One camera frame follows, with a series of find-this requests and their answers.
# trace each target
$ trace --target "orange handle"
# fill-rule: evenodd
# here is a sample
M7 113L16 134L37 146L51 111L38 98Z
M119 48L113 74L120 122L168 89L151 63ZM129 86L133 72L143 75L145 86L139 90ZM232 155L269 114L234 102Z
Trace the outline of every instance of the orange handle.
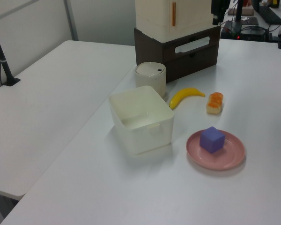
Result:
M172 2L172 26L176 26L176 2Z

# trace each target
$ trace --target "white plastic container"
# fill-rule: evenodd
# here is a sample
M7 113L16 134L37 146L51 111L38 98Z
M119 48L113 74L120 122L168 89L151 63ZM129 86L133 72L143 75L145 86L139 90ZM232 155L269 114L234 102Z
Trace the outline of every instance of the white plastic container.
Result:
M157 62L143 62L135 69L135 86L151 86L163 97L166 89L165 65Z
M116 131L128 152L139 154L171 142L174 112L151 86L109 96Z
M212 25L211 0L135 0L136 28L164 43Z

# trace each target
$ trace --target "purple cube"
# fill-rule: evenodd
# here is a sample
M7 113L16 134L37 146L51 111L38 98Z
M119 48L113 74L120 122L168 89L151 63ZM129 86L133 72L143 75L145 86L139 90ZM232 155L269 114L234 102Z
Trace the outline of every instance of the purple cube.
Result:
M224 147L225 135L214 127L202 131L200 146L210 153L214 153Z

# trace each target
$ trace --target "cream storage cabinet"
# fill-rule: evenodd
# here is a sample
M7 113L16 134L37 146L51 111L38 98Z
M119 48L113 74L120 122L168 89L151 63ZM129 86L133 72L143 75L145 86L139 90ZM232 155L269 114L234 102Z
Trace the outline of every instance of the cream storage cabinet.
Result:
M136 28L164 43L212 25L211 0L135 0Z

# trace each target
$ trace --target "banana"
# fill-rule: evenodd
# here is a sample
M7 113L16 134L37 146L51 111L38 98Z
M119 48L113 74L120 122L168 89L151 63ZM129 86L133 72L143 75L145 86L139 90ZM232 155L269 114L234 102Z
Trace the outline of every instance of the banana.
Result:
M181 89L180 91L178 91L174 95L174 97L171 99L170 108L175 109L177 107L177 105L182 101L183 98L185 98L187 96L193 96L193 95L205 97L205 94L196 88L184 88L184 89Z

